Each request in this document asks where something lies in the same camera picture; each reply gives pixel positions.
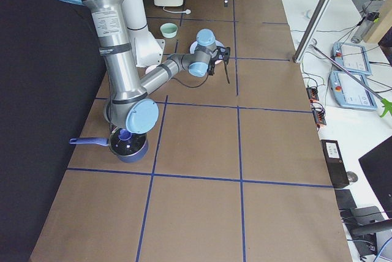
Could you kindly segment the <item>blue plate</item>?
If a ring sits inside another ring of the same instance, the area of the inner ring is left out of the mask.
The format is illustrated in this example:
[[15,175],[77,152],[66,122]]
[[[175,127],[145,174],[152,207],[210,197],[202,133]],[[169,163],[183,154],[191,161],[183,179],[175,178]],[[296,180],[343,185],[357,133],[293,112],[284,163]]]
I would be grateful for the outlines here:
[[[216,41],[216,45],[217,45],[217,46],[220,46],[220,47],[223,47],[223,46],[224,46],[224,44],[221,43],[221,42],[218,41],[218,40]],[[197,41],[194,41],[194,42],[191,44],[190,48],[189,48],[189,53],[190,53],[190,54],[194,54],[194,51],[195,51],[196,46],[197,46]],[[222,59],[217,60],[217,61],[215,62],[215,65],[218,65],[218,64],[221,63],[222,61],[223,61]]]

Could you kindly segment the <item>green bowl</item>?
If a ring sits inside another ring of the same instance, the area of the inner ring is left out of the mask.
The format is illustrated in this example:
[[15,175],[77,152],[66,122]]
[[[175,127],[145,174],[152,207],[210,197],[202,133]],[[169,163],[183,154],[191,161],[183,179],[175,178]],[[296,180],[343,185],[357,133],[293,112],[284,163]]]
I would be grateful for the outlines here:
[[160,31],[163,37],[171,39],[177,35],[178,26],[174,23],[164,23],[160,26]]

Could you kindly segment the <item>pink bowl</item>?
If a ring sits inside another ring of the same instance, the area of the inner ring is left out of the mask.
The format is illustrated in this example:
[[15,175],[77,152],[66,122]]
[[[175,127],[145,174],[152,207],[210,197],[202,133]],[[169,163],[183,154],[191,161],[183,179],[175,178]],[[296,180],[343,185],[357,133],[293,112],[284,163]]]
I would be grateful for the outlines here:
[[152,72],[156,68],[157,68],[157,65],[151,65],[151,66],[147,67],[145,70],[145,74],[149,74],[150,72]]

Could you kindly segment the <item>orange terminal connector block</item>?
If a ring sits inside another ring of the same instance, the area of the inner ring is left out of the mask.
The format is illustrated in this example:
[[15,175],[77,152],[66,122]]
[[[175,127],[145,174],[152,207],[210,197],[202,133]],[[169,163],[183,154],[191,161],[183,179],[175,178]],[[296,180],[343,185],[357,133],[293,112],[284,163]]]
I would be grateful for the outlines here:
[[318,95],[319,92],[316,86],[307,87],[306,92],[310,102],[319,101],[319,95]]

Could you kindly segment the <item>dark blue pot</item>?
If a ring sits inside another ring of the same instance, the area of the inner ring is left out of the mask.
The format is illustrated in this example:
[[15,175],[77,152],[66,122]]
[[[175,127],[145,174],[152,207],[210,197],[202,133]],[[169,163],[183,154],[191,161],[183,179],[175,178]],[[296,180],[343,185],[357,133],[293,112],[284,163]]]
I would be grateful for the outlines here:
[[96,144],[108,147],[117,158],[125,163],[134,163],[146,155],[149,144],[147,134],[132,133],[126,129],[115,128],[108,138],[71,138],[70,144]]

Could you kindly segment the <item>near blue teach pendant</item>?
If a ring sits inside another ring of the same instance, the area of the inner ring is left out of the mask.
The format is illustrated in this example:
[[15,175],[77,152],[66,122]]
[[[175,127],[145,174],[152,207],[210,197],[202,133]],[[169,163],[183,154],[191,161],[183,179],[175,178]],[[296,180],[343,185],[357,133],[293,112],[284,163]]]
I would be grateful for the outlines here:
[[343,71],[332,71],[329,79],[335,101],[340,107],[369,111],[377,109],[374,96]]

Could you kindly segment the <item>blue teach pendant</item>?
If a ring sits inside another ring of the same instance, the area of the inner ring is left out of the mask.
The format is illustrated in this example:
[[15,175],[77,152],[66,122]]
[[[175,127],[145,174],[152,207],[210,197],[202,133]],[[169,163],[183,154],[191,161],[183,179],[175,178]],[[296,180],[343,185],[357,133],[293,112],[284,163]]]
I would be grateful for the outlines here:
[[367,52],[364,46],[335,42],[332,47],[333,59],[350,72],[372,74]]
[[340,107],[369,111],[377,109],[374,96],[343,71],[332,71],[329,79],[335,101]]

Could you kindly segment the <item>far blue teach pendant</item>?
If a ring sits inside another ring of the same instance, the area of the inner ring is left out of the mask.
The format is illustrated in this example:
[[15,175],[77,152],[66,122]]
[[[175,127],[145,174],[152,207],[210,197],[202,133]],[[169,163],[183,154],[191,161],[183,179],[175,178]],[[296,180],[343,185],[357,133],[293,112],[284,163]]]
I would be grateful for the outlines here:
[[332,47],[333,59],[350,72],[372,74],[367,52],[364,46],[335,42]]

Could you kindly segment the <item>black power adapter box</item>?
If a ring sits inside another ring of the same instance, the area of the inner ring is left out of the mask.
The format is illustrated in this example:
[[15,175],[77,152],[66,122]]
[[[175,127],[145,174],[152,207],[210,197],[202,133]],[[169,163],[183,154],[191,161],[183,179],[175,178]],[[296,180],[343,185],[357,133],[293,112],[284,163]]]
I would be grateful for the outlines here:
[[325,162],[335,189],[343,189],[349,185],[347,172],[336,140],[320,140]]

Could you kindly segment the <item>black monitor corner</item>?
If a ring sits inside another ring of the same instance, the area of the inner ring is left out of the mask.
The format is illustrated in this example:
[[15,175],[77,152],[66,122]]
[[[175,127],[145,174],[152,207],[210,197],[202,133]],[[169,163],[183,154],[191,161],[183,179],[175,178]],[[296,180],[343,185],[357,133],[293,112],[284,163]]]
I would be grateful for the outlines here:
[[382,208],[391,217],[391,139],[366,153],[359,163]]

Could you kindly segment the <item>aluminium frame post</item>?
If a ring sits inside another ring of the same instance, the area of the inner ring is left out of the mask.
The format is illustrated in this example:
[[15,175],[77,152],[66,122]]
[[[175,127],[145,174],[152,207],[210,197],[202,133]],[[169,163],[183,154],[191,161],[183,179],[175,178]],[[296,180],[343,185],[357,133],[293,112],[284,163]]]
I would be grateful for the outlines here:
[[309,21],[309,24],[307,25],[307,28],[303,34],[303,37],[301,38],[300,44],[298,45],[298,48],[296,49],[295,54],[293,55],[293,61],[295,63],[300,63],[303,60],[303,56],[305,54],[305,51],[307,47],[311,44],[311,40],[313,38],[313,35],[315,34],[317,27],[320,23],[320,20],[322,19],[323,14],[325,13],[326,9],[328,8],[328,5],[331,0],[319,0],[316,8],[314,9],[314,12],[311,16],[311,19]]

